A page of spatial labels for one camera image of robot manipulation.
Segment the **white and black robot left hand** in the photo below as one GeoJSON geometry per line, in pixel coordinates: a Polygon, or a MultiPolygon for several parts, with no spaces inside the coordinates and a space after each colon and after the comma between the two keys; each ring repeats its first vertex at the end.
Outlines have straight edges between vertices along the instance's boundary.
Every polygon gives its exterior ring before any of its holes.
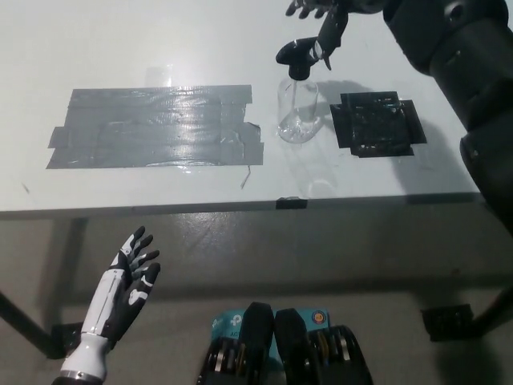
{"type": "Polygon", "coordinates": [[[138,317],[160,273],[158,250],[143,226],[119,248],[100,278],[81,329],[80,342],[114,346],[138,317]]]}

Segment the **white and black robot right hand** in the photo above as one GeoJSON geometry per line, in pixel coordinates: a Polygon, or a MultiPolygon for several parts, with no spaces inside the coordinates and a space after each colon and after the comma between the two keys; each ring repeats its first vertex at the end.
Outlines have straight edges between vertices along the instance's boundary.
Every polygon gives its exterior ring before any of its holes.
{"type": "Polygon", "coordinates": [[[290,17],[299,12],[299,19],[305,19],[312,13],[316,19],[325,15],[311,51],[317,61],[323,59],[327,62],[331,54],[341,45],[341,36],[346,29],[349,15],[351,13],[376,14],[384,9],[386,3],[385,0],[295,0],[289,3],[285,15],[290,17]]]}

